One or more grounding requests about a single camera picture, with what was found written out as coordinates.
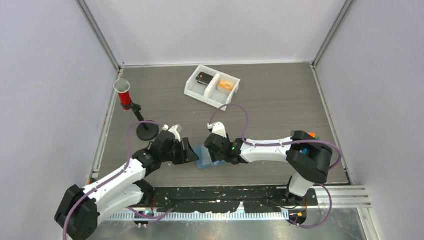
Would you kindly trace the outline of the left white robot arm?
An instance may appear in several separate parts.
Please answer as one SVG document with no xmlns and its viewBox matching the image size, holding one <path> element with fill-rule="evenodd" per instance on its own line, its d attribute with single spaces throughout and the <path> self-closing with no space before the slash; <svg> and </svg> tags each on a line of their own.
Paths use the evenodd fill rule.
<svg viewBox="0 0 424 240">
<path fill-rule="evenodd" d="M 63 228 L 63 238 L 86 240 L 109 216 L 134 205 L 148 207 L 155 198 L 154 188 L 145 177 L 162 163 L 187 164 L 200 158 L 188 138 L 176 131 L 162 131 L 148 147 L 135 152 L 120 168 L 84 187 L 69 187 L 54 220 Z"/>
</svg>

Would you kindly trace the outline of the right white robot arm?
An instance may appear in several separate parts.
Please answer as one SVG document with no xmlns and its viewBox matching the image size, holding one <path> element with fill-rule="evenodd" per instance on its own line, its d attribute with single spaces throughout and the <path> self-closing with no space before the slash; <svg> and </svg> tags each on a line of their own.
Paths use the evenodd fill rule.
<svg viewBox="0 0 424 240">
<path fill-rule="evenodd" d="M 333 150 L 307 132 L 298 130 L 292 136 L 278 140 L 230 141 L 212 133 L 205 141 L 212 161 L 249 164 L 258 161 L 287 163 L 294 170 L 285 191 L 285 198 L 291 205 L 299 205 L 315 184 L 325 184 L 333 157 Z"/>
</svg>

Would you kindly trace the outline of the blue leather card holder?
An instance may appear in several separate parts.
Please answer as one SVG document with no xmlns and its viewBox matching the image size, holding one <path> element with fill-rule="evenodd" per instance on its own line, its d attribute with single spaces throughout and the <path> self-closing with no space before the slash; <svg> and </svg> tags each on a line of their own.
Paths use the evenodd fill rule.
<svg viewBox="0 0 424 240">
<path fill-rule="evenodd" d="M 212 158 L 210 156 L 210 153 L 209 153 L 208 149 L 204 145 L 201 145 L 199 147 L 194 148 L 193 151 L 199 157 L 199 160 L 197 160 L 195 162 L 196 163 L 196 166 L 197 166 L 197 168 L 199 170 L 203 170 L 203 169 L 206 169 L 206 168 L 217 167 L 217 166 L 224 165 L 224 164 L 227 163 L 224 160 L 212 162 Z"/>
</svg>

